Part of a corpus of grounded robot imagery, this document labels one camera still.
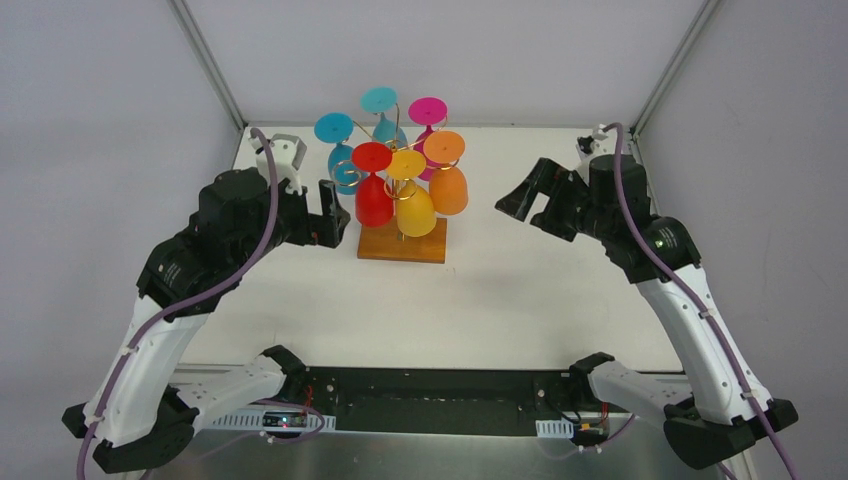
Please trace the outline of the orange wine glass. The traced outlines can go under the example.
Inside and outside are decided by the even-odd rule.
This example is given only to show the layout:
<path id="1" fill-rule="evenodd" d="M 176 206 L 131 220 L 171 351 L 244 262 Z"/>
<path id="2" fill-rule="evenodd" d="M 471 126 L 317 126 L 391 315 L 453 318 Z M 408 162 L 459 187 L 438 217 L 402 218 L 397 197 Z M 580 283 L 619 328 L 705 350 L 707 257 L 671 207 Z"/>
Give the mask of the orange wine glass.
<path id="1" fill-rule="evenodd" d="M 465 150 L 463 137 L 448 130 L 435 132 L 424 142 L 425 156 L 436 165 L 429 180 L 429 194 L 440 214 L 456 215 L 468 205 L 467 180 L 458 166 Z"/>

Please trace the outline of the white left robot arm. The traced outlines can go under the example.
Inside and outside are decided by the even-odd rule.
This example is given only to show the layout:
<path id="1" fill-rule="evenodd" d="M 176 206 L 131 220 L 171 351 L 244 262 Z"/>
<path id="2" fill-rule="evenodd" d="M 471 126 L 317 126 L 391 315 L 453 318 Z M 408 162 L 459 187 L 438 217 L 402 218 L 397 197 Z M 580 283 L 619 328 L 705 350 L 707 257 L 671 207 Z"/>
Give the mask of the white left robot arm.
<path id="1" fill-rule="evenodd" d="M 321 210 L 293 173 L 256 168 L 219 174 L 198 195 L 187 226 L 158 244 L 137 282 L 128 331 L 93 398 L 67 408 L 63 424 L 82 442 L 76 475 L 93 460 L 105 473 L 144 472 L 174 460 L 202 429 L 252 403 L 293 404 L 305 364 L 275 345 L 212 380 L 175 387 L 184 351 L 221 299 L 265 255 L 283 245 L 335 248 L 349 223 L 335 184 L 318 184 Z"/>

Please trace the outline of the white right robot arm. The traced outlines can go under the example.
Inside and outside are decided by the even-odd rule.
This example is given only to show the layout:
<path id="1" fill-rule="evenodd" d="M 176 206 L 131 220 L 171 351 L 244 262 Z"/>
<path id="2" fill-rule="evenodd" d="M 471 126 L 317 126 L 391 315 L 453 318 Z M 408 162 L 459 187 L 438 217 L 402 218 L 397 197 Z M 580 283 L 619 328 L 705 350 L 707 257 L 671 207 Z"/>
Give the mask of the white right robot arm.
<path id="1" fill-rule="evenodd" d="M 542 158 L 495 207 L 566 241 L 581 234 L 598 240 L 657 315 L 688 379 L 687 389 L 675 390 L 598 352 L 570 367 L 573 405 L 590 410 L 606 402 L 639 416 L 695 470 L 797 421 L 794 405 L 773 397 L 747 365 L 689 232 L 652 212 L 646 171 L 633 157 L 603 155 L 579 170 Z"/>

